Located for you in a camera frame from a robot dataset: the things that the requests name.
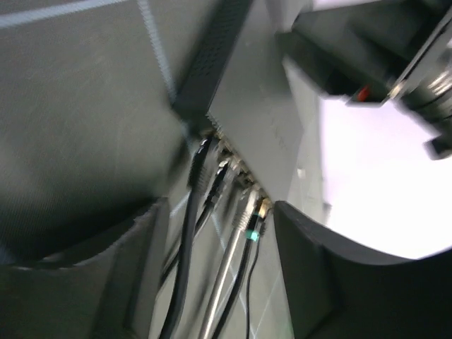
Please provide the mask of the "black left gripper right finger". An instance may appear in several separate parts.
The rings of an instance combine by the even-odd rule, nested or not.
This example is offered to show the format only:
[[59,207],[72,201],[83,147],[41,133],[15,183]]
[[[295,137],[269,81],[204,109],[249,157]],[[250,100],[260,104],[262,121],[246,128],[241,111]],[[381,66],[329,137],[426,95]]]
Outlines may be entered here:
[[296,338],[451,337],[450,251],[386,254],[284,201],[273,219]]

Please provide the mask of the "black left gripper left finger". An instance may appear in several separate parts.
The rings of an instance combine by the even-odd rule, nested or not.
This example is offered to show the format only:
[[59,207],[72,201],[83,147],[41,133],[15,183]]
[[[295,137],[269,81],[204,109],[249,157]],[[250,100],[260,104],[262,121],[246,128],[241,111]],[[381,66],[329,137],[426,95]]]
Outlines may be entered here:
[[170,221],[166,198],[84,222],[40,260],[1,266],[2,338],[147,338]]

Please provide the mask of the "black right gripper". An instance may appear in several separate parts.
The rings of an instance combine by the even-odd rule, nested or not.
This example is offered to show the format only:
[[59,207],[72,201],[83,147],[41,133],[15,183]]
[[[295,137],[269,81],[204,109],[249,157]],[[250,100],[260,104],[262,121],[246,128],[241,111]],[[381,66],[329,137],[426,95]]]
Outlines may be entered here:
[[450,141],[451,21],[439,23],[444,15],[444,1],[372,1],[301,11],[276,39],[281,52],[327,95],[381,102],[398,80],[390,96],[436,130],[436,141]]

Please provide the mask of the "black network switch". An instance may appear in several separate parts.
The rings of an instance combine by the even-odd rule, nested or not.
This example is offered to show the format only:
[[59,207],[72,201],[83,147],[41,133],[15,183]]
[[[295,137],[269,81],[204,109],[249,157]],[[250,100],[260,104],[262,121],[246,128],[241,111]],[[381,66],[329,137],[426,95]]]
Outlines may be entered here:
[[302,125],[272,1],[220,1],[175,98],[192,130],[216,130],[274,201],[289,196]]

